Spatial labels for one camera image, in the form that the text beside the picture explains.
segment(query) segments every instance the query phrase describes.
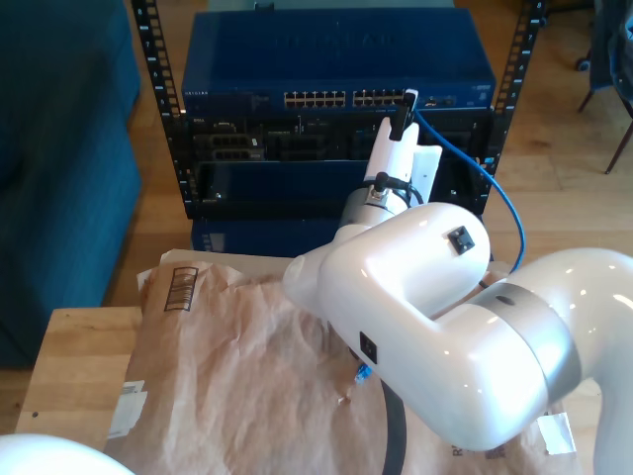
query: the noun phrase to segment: blue couch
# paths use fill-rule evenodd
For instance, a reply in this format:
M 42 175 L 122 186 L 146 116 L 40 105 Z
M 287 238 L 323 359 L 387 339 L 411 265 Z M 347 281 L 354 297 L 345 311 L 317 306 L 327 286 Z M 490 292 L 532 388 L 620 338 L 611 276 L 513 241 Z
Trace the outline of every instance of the blue couch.
M 132 40 L 123 0 L 0 2 L 0 366 L 101 305 L 140 189 Z

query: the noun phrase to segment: network switch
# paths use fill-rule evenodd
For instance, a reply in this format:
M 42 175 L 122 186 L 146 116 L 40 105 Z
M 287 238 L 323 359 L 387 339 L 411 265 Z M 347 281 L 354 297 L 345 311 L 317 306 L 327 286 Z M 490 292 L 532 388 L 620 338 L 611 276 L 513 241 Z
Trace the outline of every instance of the network switch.
M 495 76 L 468 10 L 199 13 L 183 81 L 189 117 L 488 109 Z

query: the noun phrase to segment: brown paper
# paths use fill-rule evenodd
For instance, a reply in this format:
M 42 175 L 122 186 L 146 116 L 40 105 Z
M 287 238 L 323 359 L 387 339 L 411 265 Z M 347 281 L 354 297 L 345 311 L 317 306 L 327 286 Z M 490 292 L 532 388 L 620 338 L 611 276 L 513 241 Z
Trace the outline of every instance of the brown paper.
M 399 463 L 411 475 L 581 473 L 574 453 L 546 453 L 536 423 L 490 452 L 452 447 L 408 409 L 390 413 L 388 434 L 380 379 L 355 385 L 358 361 L 279 279 L 170 263 L 142 295 L 126 380 L 144 381 L 147 398 L 106 447 L 134 473 L 381 474 Z

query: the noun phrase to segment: wooden table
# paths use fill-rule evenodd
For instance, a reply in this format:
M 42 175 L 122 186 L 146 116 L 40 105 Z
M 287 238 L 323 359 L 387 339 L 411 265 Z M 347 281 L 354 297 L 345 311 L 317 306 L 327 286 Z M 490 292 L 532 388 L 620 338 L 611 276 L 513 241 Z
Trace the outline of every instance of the wooden table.
M 57 435 L 102 450 L 140 320 L 136 307 L 55 311 L 16 432 Z M 599 388 L 583 383 L 565 407 L 585 475 L 591 475 Z

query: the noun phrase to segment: label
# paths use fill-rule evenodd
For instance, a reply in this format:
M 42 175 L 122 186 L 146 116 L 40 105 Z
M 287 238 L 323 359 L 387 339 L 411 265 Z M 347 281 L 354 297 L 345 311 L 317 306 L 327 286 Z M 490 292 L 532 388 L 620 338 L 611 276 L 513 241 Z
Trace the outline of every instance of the label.
M 538 428 L 541 429 L 547 452 L 550 455 L 576 451 L 567 413 L 541 416 L 536 422 L 538 423 Z
M 130 381 L 123 384 L 108 438 L 124 437 L 136 425 L 147 399 L 147 392 L 141 390 L 144 383 L 144 381 Z
M 171 277 L 164 311 L 184 310 L 189 312 L 194 299 L 197 279 L 197 267 L 176 267 Z

